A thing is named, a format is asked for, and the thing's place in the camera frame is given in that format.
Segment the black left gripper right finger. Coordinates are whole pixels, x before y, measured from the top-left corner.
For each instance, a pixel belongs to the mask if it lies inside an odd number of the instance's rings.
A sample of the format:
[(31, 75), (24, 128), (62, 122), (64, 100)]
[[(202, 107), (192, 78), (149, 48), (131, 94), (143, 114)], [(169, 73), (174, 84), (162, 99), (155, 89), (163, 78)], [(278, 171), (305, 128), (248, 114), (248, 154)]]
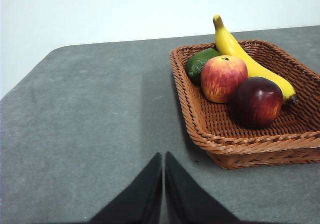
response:
[(209, 195), (170, 152), (165, 154), (165, 192), (169, 210), (181, 224), (240, 224)]

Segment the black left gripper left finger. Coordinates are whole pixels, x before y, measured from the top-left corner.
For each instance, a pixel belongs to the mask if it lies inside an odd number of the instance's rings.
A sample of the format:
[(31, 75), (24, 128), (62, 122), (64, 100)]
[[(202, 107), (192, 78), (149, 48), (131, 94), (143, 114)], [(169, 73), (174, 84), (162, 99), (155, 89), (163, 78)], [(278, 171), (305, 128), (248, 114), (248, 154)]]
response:
[(162, 156), (156, 153), (131, 184), (90, 224), (158, 224), (163, 192)]

